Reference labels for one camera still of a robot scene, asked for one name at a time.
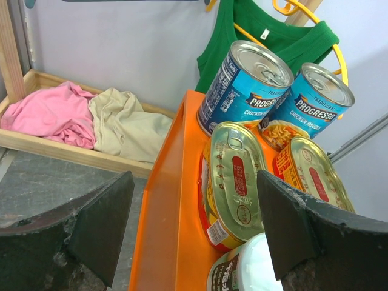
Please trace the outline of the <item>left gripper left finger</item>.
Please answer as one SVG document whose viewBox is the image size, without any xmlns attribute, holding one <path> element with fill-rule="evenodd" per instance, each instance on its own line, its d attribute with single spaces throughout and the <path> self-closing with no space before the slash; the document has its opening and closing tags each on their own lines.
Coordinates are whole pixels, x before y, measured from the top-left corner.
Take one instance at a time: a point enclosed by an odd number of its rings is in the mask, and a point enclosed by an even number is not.
<svg viewBox="0 0 388 291">
<path fill-rule="evenodd" d="M 134 191 L 130 171 L 1 229 L 1 290 L 106 290 Z"/>
</svg>

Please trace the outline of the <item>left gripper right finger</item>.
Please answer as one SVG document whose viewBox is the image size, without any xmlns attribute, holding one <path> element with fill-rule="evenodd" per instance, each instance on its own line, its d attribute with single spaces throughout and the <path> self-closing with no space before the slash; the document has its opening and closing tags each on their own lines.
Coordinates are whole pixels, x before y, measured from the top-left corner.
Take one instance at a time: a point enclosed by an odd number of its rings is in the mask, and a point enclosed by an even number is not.
<svg viewBox="0 0 388 291">
<path fill-rule="evenodd" d="M 387 223 L 257 173 L 275 278 L 284 290 L 387 290 Z"/>
</svg>

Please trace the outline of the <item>can with white lid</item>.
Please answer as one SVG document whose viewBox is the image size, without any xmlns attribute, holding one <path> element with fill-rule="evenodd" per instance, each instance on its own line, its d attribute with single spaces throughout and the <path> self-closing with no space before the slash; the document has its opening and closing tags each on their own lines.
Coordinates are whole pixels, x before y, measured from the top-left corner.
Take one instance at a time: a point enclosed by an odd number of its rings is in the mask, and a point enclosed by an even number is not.
<svg viewBox="0 0 388 291">
<path fill-rule="evenodd" d="M 282 290 L 275 278 L 265 233 L 249 239 L 214 263 L 207 277 L 207 290 Z"/>
</svg>

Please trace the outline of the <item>oval red sardine tin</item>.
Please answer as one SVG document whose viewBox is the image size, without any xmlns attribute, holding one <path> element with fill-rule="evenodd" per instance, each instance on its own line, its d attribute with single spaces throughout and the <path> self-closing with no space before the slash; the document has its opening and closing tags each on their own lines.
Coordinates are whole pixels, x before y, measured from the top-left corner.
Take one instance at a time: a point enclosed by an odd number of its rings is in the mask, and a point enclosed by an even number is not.
<svg viewBox="0 0 388 291">
<path fill-rule="evenodd" d="M 218 124 L 199 160 L 198 208 L 209 243 L 226 253 L 264 232 L 257 173 L 267 168 L 256 136 L 235 122 Z"/>
</svg>

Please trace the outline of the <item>blue soup can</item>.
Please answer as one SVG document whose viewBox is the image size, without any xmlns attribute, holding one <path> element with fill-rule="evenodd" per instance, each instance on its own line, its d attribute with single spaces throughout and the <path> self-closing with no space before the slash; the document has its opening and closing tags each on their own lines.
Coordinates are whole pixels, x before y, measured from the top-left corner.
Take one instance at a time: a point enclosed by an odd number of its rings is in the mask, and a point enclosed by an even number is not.
<svg viewBox="0 0 388 291">
<path fill-rule="evenodd" d="M 289 66 L 254 42 L 232 43 L 197 113 L 207 135 L 222 122 L 253 129 L 292 85 Z"/>
</svg>

